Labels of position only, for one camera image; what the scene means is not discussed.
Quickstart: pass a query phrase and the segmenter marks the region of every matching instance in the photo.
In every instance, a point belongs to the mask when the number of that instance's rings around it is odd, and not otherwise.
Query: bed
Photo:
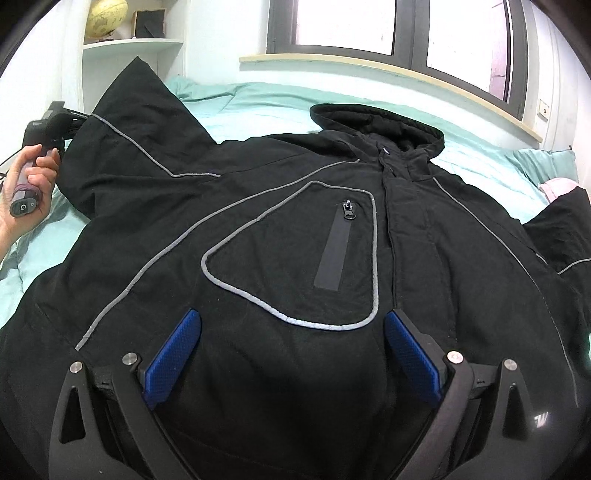
[[[405,105],[267,83],[199,85],[175,77],[167,86],[217,142],[318,131],[309,116],[309,108],[317,103],[362,103],[414,118],[445,134],[446,147],[434,160],[437,165],[487,192],[522,223],[548,203],[539,184],[555,177],[577,181],[572,150],[505,150]],[[23,236],[0,265],[0,326],[36,276],[62,262],[87,222],[56,188],[48,218]]]

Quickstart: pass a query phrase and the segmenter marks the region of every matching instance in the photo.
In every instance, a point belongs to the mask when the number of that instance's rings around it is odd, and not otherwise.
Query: globe
[[[96,0],[86,21],[88,38],[103,38],[120,26],[127,15],[127,0]]]

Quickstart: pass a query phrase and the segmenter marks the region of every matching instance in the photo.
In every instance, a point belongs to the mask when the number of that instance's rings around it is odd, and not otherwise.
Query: window
[[[472,92],[521,119],[521,0],[271,0],[268,53],[389,63]]]

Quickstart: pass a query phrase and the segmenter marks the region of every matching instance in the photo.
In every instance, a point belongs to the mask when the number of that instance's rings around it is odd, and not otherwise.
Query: jacket sleeve
[[[571,357],[580,374],[591,376],[591,206],[587,192],[575,188],[559,196],[524,225],[538,252],[573,290],[569,301],[558,306],[569,312],[570,327],[562,324]],[[557,292],[547,291],[554,297]]]
[[[149,191],[215,179],[216,142],[136,58],[113,81],[70,143],[58,186],[92,219]]]
[[[581,296],[591,302],[591,206],[575,188],[524,224],[539,253]]]

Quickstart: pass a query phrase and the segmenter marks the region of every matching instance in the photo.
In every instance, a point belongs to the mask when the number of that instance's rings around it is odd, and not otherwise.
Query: handheld controller
[[[64,141],[73,138],[87,118],[83,113],[64,108],[64,102],[52,102],[41,120],[29,122],[22,139],[22,146],[41,144],[42,155],[47,155],[47,152],[57,148],[62,156]],[[26,168],[35,165],[36,160],[27,162],[19,173],[9,209],[13,217],[17,218],[33,212],[41,201],[41,190],[27,182],[27,176],[24,173]]]

